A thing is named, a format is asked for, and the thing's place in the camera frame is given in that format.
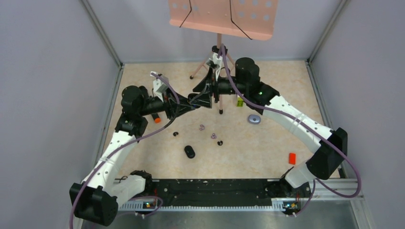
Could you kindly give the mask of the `grey blue oval case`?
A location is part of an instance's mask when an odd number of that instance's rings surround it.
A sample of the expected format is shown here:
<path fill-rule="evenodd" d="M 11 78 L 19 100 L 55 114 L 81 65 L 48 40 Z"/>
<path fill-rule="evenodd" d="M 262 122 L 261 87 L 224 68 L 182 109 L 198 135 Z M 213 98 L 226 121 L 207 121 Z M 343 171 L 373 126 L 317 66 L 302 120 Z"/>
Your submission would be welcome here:
<path fill-rule="evenodd" d="M 253 125 L 261 123 L 261 117 L 255 114 L 251 114 L 247 118 L 248 122 Z"/>

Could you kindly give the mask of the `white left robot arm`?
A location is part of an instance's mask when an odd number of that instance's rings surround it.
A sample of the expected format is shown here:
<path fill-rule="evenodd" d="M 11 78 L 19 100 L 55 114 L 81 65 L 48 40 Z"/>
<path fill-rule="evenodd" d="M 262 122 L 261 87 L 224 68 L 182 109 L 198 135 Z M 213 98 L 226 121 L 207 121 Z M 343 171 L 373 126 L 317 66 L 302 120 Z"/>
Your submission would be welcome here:
<path fill-rule="evenodd" d="M 122 91 L 122 113 L 112 139 L 96 166 L 81 183 L 72 184 L 69 195 L 72 210 L 69 228 L 74 228 L 74 219 L 83 219 L 109 226 L 115 219 L 118 209 L 135 195 L 148 197 L 153 192 L 153 184 L 147 175 L 130 175 L 115 184 L 118 172 L 133 148 L 150 136 L 162 130 L 144 134 L 148 121 L 146 116 L 166 112 L 168 127 L 178 116 L 199 108 L 191 104 L 187 97 L 168 88 L 163 98 L 148 96 L 146 88 L 128 86 Z"/>

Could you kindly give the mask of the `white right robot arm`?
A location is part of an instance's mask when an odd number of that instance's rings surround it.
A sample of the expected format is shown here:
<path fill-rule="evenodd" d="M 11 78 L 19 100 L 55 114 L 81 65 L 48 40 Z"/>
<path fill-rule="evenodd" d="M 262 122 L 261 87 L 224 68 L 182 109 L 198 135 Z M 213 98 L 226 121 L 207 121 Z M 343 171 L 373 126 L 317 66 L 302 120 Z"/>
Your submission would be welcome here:
<path fill-rule="evenodd" d="M 223 94 L 236 94 L 260 115 L 268 117 L 296 136 L 312 157 L 293 167 L 281 178 L 280 191 L 294 196 L 299 187 L 315 179 L 327 180 L 347 156 L 348 135 L 345 130 L 333 130 L 309 118 L 291 105 L 275 88 L 262 82 L 259 67 L 251 58 L 240 58 L 232 76 L 223 57 L 214 54 L 206 60 L 206 77 L 193 89 L 191 103 L 211 107 Z"/>

